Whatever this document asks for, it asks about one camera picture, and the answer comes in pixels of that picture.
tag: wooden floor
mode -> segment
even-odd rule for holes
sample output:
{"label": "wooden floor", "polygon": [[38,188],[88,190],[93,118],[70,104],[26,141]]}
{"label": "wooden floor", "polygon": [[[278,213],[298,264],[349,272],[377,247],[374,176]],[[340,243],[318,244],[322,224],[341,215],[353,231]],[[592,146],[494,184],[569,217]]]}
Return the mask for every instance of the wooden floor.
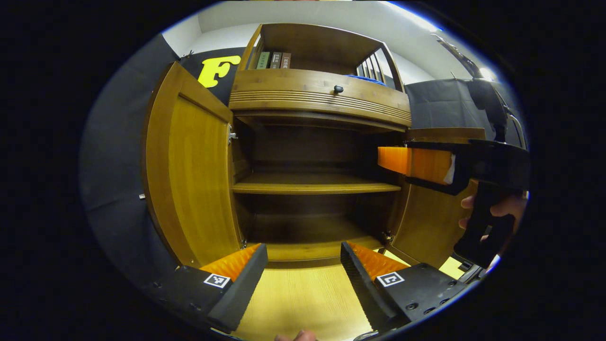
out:
{"label": "wooden floor", "polygon": [[353,340],[372,330],[341,264],[265,269],[232,334],[270,341],[276,334],[294,338],[301,329],[313,330],[321,341]]}

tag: white wall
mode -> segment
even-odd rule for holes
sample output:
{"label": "white wall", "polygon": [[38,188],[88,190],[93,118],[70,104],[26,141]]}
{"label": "white wall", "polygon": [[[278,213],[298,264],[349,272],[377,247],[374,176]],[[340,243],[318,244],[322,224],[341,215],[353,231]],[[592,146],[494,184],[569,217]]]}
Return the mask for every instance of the white wall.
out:
{"label": "white wall", "polygon": [[[219,49],[229,49],[232,47],[245,47],[255,33],[257,27],[259,27],[259,23],[231,26],[204,32],[186,48],[187,53],[189,53],[190,50],[193,50],[193,53],[200,53]],[[398,72],[400,73],[400,77],[404,84],[435,79],[429,75],[429,73],[414,65],[404,57],[393,52],[391,54],[393,55],[393,59],[398,67]],[[387,62],[382,59],[381,56],[379,56],[379,60],[382,60],[381,66],[385,74],[391,77],[391,71],[386,67]]]}
{"label": "white wall", "polygon": [[195,13],[182,21],[172,25],[162,32],[162,36],[179,57],[190,51],[190,46],[202,34],[198,14]]}

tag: bamboo wood panel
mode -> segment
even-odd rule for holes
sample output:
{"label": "bamboo wood panel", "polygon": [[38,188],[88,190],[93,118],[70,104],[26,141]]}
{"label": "bamboo wood panel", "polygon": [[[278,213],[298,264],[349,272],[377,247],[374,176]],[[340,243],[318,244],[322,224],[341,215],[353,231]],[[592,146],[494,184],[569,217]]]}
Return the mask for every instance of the bamboo wood panel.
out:
{"label": "bamboo wood panel", "polygon": [[181,264],[200,267],[239,249],[228,166],[232,119],[178,63],[150,100],[143,140],[145,197],[156,229]]}

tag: cabinet door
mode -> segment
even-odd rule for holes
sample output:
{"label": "cabinet door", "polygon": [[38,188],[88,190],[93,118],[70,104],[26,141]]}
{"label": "cabinet door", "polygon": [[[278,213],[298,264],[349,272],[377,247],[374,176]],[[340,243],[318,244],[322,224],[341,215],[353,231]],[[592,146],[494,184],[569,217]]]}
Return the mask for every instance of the cabinet door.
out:
{"label": "cabinet door", "polygon": [[[485,139],[483,128],[410,129],[406,139],[424,142],[467,143],[470,138]],[[461,200],[475,194],[477,184],[470,181],[456,196],[420,186],[402,186],[392,221],[394,237],[386,248],[411,265],[420,262],[440,268],[463,236],[459,219],[469,217]]]}
{"label": "cabinet door", "polygon": [[148,106],[143,137],[145,199],[167,249],[200,267],[239,249],[231,207],[232,112],[178,63]]}

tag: bookshelf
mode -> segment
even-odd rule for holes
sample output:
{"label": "bookshelf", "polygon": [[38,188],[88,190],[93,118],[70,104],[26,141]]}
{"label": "bookshelf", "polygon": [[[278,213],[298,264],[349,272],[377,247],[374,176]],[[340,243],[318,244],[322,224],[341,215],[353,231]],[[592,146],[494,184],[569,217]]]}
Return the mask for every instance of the bookshelf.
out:
{"label": "bookshelf", "polygon": [[[288,68],[272,69],[274,53],[289,57]],[[386,83],[387,69],[391,87],[374,82]],[[262,24],[229,108],[239,136],[231,187],[239,227],[248,241],[268,244],[271,262],[338,259],[343,240],[385,243],[404,190],[377,165],[377,147],[401,143],[411,125],[385,43],[331,27]]]}

